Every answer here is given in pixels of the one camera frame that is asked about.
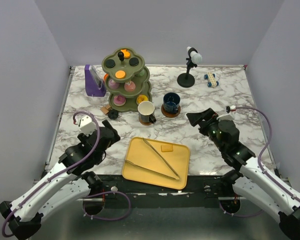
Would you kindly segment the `purple snowball cake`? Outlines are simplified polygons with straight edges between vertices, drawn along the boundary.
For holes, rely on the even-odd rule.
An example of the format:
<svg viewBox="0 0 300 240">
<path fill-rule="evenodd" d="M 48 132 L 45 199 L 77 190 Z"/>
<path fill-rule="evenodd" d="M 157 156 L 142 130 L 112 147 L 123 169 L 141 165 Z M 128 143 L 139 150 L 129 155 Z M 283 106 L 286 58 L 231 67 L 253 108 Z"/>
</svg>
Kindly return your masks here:
<svg viewBox="0 0 300 240">
<path fill-rule="evenodd" d="M 108 81 L 108 86 L 110 89 L 115 90 L 120 86 L 120 84 L 118 82 L 115 82 L 114 80 L 110 79 Z"/>
</svg>

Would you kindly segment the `green snowball cake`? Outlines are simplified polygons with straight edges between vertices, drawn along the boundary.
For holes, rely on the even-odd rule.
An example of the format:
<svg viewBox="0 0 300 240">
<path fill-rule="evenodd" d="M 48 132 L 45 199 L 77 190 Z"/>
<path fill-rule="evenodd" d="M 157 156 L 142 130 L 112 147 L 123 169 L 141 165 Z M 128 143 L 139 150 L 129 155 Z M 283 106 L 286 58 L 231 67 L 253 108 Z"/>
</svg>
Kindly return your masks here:
<svg viewBox="0 0 300 240">
<path fill-rule="evenodd" d="M 145 74 L 145 70 L 143 69 L 142 71 L 140 71 L 136 76 L 137 77 L 142 77 Z"/>
</svg>

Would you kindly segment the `dark blue mug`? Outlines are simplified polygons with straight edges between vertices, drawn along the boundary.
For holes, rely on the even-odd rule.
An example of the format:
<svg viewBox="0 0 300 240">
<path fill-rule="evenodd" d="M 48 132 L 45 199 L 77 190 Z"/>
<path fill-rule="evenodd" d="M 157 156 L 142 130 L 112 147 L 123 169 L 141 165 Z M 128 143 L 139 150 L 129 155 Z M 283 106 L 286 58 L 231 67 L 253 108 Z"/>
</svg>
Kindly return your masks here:
<svg viewBox="0 0 300 240">
<path fill-rule="evenodd" d="M 163 108 L 169 114 L 176 114 L 180 106 L 181 98 L 175 92 L 166 93 L 163 97 Z"/>
</svg>

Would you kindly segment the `black lamp white bulb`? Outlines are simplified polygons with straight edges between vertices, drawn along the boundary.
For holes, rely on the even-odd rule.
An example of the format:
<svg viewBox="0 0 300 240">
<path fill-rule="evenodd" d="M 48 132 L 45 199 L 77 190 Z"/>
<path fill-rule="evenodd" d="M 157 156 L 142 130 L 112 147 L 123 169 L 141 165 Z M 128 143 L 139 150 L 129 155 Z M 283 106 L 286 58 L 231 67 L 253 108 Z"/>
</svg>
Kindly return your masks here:
<svg viewBox="0 0 300 240">
<path fill-rule="evenodd" d="M 186 48 L 188 57 L 186 58 L 186 73 L 181 73 L 177 77 L 177 83 L 183 88 L 191 88 L 195 84 L 195 78 L 190 74 L 192 68 L 196 68 L 203 60 L 197 49 L 191 46 Z"/>
</svg>

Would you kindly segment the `dark wooden coaster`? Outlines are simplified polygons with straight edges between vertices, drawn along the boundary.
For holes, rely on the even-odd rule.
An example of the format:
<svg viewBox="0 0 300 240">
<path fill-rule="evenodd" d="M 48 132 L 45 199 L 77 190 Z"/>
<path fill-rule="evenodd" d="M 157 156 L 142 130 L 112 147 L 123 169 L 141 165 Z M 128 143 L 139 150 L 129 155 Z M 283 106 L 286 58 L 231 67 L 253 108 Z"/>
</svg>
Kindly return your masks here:
<svg viewBox="0 0 300 240">
<path fill-rule="evenodd" d="M 178 107 L 177 113 L 169 113 L 169 112 L 167 112 L 167 111 L 164 109 L 164 106 L 162 105 L 162 106 L 161 106 L 161 112 L 162 112 L 162 114 L 163 114 L 165 117 L 167 117 L 167 118 L 175 118 L 175 117 L 177 117 L 177 116 L 180 114 L 180 112 L 181 112 L 181 107 L 180 107 L 180 106 Z"/>
</svg>

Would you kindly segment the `yellow frosted donut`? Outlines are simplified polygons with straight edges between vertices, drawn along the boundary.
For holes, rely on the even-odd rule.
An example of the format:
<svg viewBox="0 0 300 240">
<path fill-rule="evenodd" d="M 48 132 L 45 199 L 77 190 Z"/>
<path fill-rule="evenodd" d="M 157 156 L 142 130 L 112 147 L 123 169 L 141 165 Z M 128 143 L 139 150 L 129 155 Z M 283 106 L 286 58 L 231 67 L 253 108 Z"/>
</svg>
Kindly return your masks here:
<svg viewBox="0 0 300 240">
<path fill-rule="evenodd" d="M 144 94 L 140 94 L 137 98 L 136 98 L 136 104 L 139 105 L 142 102 L 148 101 L 148 97 Z"/>
</svg>

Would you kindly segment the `pink frosted donut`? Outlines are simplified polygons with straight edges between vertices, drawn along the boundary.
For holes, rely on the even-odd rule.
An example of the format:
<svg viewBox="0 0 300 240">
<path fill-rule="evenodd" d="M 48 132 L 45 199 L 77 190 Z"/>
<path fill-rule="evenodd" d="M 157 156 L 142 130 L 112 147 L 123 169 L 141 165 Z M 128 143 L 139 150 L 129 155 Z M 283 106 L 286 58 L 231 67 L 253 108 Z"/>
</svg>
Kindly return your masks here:
<svg viewBox="0 0 300 240">
<path fill-rule="evenodd" d="M 126 103 L 126 98 L 122 95 L 116 95 L 114 98 L 113 98 L 113 103 L 116 105 L 116 106 L 123 106 L 125 103 Z"/>
</svg>

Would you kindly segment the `orange fish cookie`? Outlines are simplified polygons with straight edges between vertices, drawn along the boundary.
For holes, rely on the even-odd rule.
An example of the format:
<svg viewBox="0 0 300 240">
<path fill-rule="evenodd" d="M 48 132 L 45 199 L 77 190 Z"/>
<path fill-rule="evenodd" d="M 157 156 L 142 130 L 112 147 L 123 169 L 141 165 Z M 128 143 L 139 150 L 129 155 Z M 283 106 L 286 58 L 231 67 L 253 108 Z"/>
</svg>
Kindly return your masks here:
<svg viewBox="0 0 300 240">
<path fill-rule="evenodd" d="M 127 49 L 121 49 L 120 51 L 123 53 L 123 57 L 125 59 L 129 59 L 131 57 L 131 54 Z"/>
</svg>

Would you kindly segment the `pink snowball cake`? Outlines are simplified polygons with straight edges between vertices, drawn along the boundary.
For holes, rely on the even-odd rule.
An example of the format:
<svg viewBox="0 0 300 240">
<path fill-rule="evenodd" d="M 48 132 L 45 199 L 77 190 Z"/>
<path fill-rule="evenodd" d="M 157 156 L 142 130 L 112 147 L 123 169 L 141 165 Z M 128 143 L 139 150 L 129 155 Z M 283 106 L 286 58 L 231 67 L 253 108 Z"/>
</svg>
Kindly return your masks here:
<svg viewBox="0 0 300 240">
<path fill-rule="evenodd" d="M 129 81 L 124 84 L 124 89 L 127 92 L 133 92 L 136 89 L 136 85 L 133 81 Z"/>
</svg>

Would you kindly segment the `round orange biscuit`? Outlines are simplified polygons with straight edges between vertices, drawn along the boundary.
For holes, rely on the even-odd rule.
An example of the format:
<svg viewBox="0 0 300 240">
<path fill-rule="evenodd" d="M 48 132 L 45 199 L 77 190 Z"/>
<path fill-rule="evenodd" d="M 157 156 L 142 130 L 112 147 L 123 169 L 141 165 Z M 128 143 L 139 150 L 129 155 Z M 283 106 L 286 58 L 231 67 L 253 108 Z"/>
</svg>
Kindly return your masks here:
<svg viewBox="0 0 300 240">
<path fill-rule="evenodd" d="M 118 70 L 116 73 L 115 73 L 115 77 L 117 79 L 124 79 L 126 77 L 126 72 L 124 70 Z"/>
</svg>

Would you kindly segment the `black patterned sandwich cookie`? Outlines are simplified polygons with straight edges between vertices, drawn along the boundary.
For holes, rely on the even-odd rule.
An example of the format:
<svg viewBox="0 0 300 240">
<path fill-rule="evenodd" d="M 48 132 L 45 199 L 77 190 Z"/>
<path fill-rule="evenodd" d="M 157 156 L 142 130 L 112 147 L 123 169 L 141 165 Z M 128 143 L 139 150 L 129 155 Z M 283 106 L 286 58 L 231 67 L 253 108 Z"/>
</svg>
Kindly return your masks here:
<svg viewBox="0 0 300 240">
<path fill-rule="evenodd" d="M 113 59 L 107 59 L 105 61 L 105 66 L 107 68 L 113 68 L 116 65 L 115 61 Z"/>
</svg>

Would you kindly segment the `black cream mug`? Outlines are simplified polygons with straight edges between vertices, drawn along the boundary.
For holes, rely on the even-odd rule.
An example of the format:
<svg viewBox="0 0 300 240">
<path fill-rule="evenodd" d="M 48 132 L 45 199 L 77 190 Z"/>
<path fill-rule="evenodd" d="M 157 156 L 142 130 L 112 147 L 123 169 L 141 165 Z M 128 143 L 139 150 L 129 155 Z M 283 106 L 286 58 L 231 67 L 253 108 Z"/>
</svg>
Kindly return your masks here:
<svg viewBox="0 0 300 240">
<path fill-rule="evenodd" d="M 157 119 L 155 117 L 155 106 L 150 101 L 143 101 L 137 107 L 138 119 L 145 123 L 155 124 Z"/>
</svg>

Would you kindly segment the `green tiered cake stand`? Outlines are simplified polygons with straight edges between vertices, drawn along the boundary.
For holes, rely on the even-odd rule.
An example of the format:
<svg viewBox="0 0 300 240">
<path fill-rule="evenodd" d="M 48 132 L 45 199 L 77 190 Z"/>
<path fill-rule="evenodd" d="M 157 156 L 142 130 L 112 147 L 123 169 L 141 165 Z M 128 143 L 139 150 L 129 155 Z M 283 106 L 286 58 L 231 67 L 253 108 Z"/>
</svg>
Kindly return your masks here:
<svg viewBox="0 0 300 240">
<path fill-rule="evenodd" d="M 124 58 L 124 54 L 121 52 L 121 49 L 127 49 L 130 52 L 130 58 L 136 57 L 139 60 L 137 66 L 130 66 L 129 60 Z M 105 61 L 108 59 L 113 59 L 115 61 L 115 66 L 112 68 L 107 68 L 105 66 Z M 112 109 L 117 110 L 118 112 L 136 112 L 138 110 L 138 105 L 136 99 L 139 95 L 146 95 L 148 100 L 152 101 L 152 86 L 150 83 L 150 71 L 145 65 L 144 58 L 135 52 L 131 47 L 121 47 L 116 49 L 113 53 L 107 55 L 102 61 L 102 69 L 106 74 L 109 74 L 108 78 L 105 80 L 105 87 L 110 92 L 108 103 Z M 137 76 L 139 72 L 145 70 L 143 76 Z M 118 79 L 115 76 L 115 73 L 119 70 L 126 72 L 126 77 L 123 79 Z M 117 89 L 110 89 L 108 82 L 109 80 L 114 80 L 119 83 Z M 135 83 L 135 90 L 128 92 L 125 91 L 124 85 L 126 82 L 133 81 Z M 114 104 L 114 97 L 121 95 L 126 98 L 126 103 L 122 106 L 116 106 Z"/>
</svg>

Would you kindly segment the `yellow serving tray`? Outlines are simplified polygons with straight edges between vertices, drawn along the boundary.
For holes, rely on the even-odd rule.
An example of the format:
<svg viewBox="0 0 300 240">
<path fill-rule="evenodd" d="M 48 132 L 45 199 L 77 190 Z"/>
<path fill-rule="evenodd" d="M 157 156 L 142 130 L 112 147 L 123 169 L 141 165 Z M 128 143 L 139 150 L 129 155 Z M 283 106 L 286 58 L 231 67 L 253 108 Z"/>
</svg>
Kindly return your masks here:
<svg viewBox="0 0 300 240">
<path fill-rule="evenodd" d="M 182 144 L 134 137 L 122 176 L 126 180 L 182 190 L 187 185 L 190 149 Z"/>
</svg>

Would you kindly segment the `metal serving tongs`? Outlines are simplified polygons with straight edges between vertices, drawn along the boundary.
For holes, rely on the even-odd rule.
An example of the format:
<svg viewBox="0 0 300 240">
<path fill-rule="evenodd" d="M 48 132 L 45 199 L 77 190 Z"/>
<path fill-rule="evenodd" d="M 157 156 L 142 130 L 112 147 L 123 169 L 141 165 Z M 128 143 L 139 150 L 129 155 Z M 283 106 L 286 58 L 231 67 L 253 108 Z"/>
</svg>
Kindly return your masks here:
<svg viewBox="0 0 300 240">
<path fill-rule="evenodd" d="M 134 137 L 129 143 L 125 162 L 141 170 L 157 174 L 172 180 L 179 180 L 180 176 L 169 163 L 161 145 L 170 144 L 163 141 Z"/>
</svg>

